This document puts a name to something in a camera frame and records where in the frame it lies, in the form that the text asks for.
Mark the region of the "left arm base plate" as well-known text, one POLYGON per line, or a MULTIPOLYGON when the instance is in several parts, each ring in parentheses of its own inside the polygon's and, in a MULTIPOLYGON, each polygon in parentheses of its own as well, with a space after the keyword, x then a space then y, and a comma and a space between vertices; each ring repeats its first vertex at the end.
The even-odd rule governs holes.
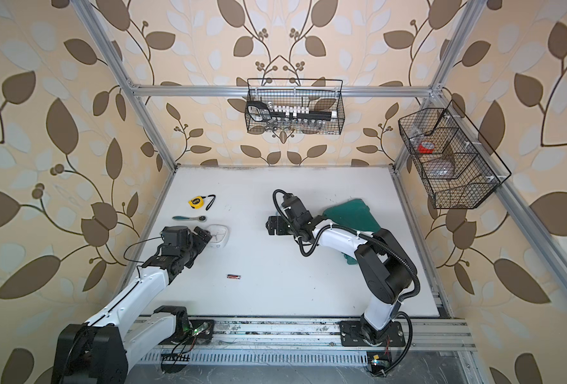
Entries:
POLYGON ((182 324, 174 334, 164 341, 165 344, 197 345, 208 344, 214 336, 215 321, 213 319, 194 318, 182 324))

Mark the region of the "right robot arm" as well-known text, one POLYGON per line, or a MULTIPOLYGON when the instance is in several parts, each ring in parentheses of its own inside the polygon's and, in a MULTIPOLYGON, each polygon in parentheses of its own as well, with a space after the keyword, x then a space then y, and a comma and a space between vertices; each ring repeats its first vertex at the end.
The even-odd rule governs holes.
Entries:
POLYGON ((314 217, 299 197, 285 190, 275 190, 272 200, 277 215, 267 220, 270 235, 290 235, 306 258, 321 246, 355 259, 371 292, 360 318, 360 336, 371 345, 383 343, 403 302, 421 290, 416 265, 392 232, 381 228, 369 233, 342 226, 323 215, 314 217))

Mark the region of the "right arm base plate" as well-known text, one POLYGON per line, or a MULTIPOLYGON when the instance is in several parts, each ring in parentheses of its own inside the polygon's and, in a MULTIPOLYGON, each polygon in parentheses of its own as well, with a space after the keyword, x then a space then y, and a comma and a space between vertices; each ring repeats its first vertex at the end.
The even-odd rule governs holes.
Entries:
POLYGON ((404 347, 406 344, 403 328, 398 322, 390 322, 377 331, 364 321, 342 321, 339 331, 344 347, 404 347))

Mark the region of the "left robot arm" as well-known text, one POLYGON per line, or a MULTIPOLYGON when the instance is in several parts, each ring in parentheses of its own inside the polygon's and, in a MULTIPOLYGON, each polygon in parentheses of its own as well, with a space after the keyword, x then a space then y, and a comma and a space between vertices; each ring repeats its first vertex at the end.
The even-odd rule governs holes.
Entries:
POLYGON ((214 321, 193 325, 186 307, 161 306, 143 323, 141 313, 212 239, 200 227, 164 227, 155 254, 137 266, 137 276, 100 312, 60 334, 52 383, 123 383, 132 368, 161 342, 195 345, 212 337, 214 321))

